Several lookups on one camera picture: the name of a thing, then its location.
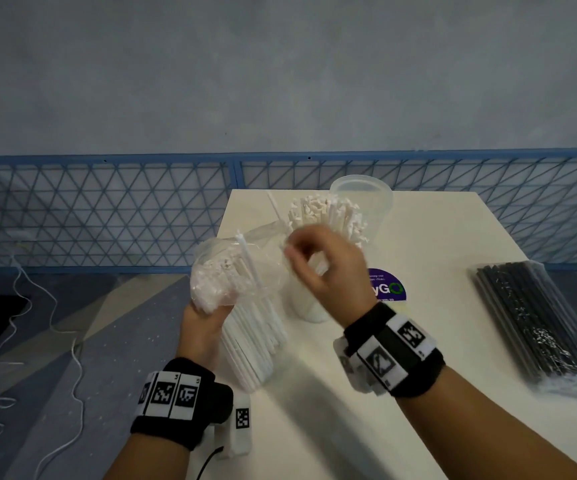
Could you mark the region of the bunch of paper-wrapped straws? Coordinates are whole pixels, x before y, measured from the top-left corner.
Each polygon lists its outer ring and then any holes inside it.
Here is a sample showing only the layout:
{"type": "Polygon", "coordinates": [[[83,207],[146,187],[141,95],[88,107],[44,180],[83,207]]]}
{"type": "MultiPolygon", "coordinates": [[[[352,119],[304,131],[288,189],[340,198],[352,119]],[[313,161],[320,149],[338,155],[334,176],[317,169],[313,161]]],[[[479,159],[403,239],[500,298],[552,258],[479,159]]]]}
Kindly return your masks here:
{"type": "Polygon", "coordinates": [[[351,242],[364,257],[371,240],[368,220],[359,206],[337,195],[315,194],[294,199],[279,225],[286,235],[307,225],[325,226],[351,242]]]}

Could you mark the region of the round purple sticker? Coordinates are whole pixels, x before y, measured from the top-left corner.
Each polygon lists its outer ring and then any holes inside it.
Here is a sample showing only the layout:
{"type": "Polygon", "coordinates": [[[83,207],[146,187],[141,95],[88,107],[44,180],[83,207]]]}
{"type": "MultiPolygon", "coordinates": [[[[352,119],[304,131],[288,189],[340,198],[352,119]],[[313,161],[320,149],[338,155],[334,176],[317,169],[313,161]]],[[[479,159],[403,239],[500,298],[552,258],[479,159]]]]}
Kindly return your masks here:
{"type": "Polygon", "coordinates": [[[375,297],[382,302],[405,302],[407,293],[403,283],[392,273],[379,268],[368,269],[375,297]]]}

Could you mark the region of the person's right forearm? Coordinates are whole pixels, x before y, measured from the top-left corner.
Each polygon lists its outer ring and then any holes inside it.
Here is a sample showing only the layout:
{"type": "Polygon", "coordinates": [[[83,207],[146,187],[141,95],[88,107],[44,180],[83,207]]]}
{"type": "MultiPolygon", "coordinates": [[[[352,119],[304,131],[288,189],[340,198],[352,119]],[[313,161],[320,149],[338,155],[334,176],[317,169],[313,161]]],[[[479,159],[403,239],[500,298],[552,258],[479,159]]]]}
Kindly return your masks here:
{"type": "Polygon", "coordinates": [[[448,480],[577,480],[575,461],[449,366],[396,401],[448,480]]]}

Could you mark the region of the single white straw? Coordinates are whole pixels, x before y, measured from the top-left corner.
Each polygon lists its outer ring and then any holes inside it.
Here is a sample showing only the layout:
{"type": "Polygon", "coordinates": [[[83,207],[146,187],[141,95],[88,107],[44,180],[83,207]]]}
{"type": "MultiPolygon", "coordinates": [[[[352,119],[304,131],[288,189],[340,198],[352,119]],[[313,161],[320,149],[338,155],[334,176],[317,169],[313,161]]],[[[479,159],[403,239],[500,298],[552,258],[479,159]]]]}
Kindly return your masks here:
{"type": "Polygon", "coordinates": [[[275,213],[275,215],[276,215],[276,217],[277,217],[278,222],[280,223],[280,225],[281,225],[282,227],[285,227],[286,223],[285,223],[285,221],[284,221],[284,218],[283,218],[282,213],[280,212],[280,210],[279,210],[279,208],[278,208],[277,201],[276,201],[276,199],[274,198],[273,193],[272,193],[270,190],[266,190],[266,195],[267,195],[268,200],[269,200],[269,202],[270,202],[270,204],[271,204],[271,206],[272,206],[272,208],[273,208],[273,210],[274,210],[274,213],[275,213]]]}
{"type": "Polygon", "coordinates": [[[248,267],[248,270],[252,276],[253,281],[255,282],[255,285],[257,286],[258,289],[262,289],[262,282],[261,282],[260,275],[257,271],[255,264],[254,264],[254,261],[252,259],[252,254],[249,250],[249,245],[246,242],[243,233],[238,231],[238,233],[236,234],[235,237],[236,237],[238,244],[240,245],[242,257],[246,263],[246,266],[248,267]]]}

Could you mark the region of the person's left forearm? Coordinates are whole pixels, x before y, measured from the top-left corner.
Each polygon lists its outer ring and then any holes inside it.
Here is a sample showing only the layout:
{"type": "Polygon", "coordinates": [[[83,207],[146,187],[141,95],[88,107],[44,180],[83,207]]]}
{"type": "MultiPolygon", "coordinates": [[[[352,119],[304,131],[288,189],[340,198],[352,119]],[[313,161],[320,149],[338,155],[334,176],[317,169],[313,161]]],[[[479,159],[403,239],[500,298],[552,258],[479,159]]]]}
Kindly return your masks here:
{"type": "Polygon", "coordinates": [[[188,448],[157,436],[131,434],[103,480],[185,480],[188,448]]]}

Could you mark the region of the blue mesh fence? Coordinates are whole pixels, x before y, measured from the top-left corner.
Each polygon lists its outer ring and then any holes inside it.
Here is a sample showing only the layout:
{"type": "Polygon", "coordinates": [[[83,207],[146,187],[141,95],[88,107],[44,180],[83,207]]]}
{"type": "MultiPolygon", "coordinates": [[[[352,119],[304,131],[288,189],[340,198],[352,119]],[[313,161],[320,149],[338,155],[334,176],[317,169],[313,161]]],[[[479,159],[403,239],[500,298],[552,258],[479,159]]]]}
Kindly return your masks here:
{"type": "Polygon", "coordinates": [[[0,156],[0,269],[181,272],[235,190],[474,192],[529,258],[577,271],[577,148],[0,156]]]}

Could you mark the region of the person's left hand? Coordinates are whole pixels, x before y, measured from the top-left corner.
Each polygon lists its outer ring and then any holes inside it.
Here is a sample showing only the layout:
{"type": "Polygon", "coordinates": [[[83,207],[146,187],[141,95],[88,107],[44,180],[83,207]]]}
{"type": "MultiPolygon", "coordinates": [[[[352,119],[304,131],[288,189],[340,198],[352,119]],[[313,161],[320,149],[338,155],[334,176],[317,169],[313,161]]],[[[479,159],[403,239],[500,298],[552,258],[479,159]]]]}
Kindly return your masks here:
{"type": "Polygon", "coordinates": [[[219,306],[207,314],[193,301],[183,311],[175,358],[188,359],[213,372],[219,363],[223,324],[233,309],[219,306]]]}

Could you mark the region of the clear plastic cup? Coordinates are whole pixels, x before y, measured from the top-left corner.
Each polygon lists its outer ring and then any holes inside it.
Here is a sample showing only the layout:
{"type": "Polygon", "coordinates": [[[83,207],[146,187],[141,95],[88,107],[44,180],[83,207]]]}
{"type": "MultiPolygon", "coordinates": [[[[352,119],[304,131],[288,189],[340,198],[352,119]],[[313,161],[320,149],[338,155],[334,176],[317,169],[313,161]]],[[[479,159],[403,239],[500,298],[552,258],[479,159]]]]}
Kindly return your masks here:
{"type": "MultiPolygon", "coordinates": [[[[312,255],[308,265],[319,277],[329,269],[329,262],[323,252],[312,255]]],[[[304,321],[322,323],[332,320],[328,311],[292,271],[289,277],[288,299],[295,315],[304,321]]]]}

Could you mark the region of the person's right hand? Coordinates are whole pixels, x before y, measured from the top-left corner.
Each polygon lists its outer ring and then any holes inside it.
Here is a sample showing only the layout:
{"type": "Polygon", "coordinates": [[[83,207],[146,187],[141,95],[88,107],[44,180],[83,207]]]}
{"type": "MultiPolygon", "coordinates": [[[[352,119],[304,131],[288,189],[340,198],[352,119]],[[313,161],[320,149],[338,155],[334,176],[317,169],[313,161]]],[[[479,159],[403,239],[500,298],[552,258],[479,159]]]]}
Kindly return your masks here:
{"type": "Polygon", "coordinates": [[[328,271],[321,277],[314,272],[298,278],[330,316],[343,328],[347,328],[376,306],[378,300],[374,295],[362,252],[339,236],[339,261],[329,264],[328,271]]]}

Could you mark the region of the clear plastic straw bag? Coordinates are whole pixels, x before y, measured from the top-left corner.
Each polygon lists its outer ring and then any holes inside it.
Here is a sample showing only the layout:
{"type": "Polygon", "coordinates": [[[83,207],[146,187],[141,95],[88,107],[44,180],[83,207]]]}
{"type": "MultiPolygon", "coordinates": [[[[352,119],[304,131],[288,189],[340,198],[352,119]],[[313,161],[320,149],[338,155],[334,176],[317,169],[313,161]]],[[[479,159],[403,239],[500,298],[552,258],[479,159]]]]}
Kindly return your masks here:
{"type": "Polygon", "coordinates": [[[243,391],[252,393],[273,375],[288,342],[281,292],[288,279],[282,247],[288,226],[277,220],[234,237],[213,238],[195,250],[190,295],[211,314],[231,306],[222,325],[226,361],[243,391]]]}

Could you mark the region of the pack of black straws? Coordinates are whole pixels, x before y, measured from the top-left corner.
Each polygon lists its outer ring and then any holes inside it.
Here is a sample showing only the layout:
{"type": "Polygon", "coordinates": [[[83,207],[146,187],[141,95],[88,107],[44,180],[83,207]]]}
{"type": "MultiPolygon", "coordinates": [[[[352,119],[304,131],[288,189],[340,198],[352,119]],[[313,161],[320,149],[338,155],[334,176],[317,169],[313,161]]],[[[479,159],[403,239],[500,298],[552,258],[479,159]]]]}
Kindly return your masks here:
{"type": "Polygon", "coordinates": [[[577,313],[545,266],[479,264],[469,276],[528,386],[577,399],[577,313]]]}

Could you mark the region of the pile of long white straws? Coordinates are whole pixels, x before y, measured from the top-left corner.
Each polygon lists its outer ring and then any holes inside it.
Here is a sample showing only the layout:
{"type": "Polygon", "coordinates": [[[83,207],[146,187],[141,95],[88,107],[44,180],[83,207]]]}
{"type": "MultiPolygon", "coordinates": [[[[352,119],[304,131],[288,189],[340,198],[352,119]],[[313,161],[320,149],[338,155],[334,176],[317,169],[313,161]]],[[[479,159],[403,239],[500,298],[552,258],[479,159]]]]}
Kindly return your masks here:
{"type": "Polygon", "coordinates": [[[283,266],[252,258],[262,282],[258,289],[240,252],[197,260],[191,270],[194,304],[210,314],[219,306],[233,309],[222,327],[226,359],[246,393],[269,380],[274,359],[288,341],[283,315],[274,299],[284,284],[283,266]]]}

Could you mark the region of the empty clear plastic container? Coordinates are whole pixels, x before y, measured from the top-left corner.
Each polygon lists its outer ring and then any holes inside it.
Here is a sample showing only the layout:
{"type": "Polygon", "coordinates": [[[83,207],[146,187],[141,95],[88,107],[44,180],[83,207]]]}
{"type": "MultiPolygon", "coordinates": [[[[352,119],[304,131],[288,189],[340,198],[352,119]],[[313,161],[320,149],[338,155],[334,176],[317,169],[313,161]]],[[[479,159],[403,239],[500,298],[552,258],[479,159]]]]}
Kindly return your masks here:
{"type": "Polygon", "coordinates": [[[393,207],[390,186],[375,177],[346,175],[332,183],[330,192],[359,206],[366,224],[364,236],[368,239],[368,246],[374,247],[381,224],[393,207]]]}

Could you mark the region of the black marker wristband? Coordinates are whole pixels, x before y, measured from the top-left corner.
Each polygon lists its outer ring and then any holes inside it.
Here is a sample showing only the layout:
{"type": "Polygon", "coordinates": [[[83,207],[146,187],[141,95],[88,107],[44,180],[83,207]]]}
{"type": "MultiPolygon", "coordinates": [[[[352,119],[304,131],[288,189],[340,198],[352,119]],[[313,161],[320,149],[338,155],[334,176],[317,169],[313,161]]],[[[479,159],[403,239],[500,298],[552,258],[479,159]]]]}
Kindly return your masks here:
{"type": "Polygon", "coordinates": [[[225,423],[233,390],[188,358],[175,358],[151,372],[140,393],[131,434],[163,438],[193,451],[210,425],[225,423]]]}
{"type": "Polygon", "coordinates": [[[333,348],[351,387],[376,396],[419,397],[446,365],[428,332],[382,302],[346,327],[333,348]]]}

